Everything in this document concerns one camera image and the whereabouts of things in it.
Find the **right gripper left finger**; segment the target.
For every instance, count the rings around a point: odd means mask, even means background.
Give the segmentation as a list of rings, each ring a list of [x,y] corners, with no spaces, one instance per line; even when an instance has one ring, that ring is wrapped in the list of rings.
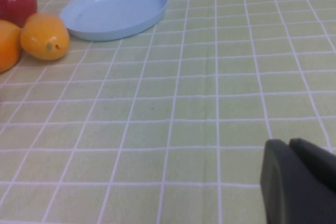
[[[335,223],[335,191],[310,173],[289,143],[266,142],[260,187],[267,223]]]

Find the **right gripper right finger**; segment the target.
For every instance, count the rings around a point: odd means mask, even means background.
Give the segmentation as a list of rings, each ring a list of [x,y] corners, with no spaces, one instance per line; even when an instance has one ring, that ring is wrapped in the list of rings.
[[[318,181],[335,191],[335,155],[302,138],[292,138],[289,146]]]

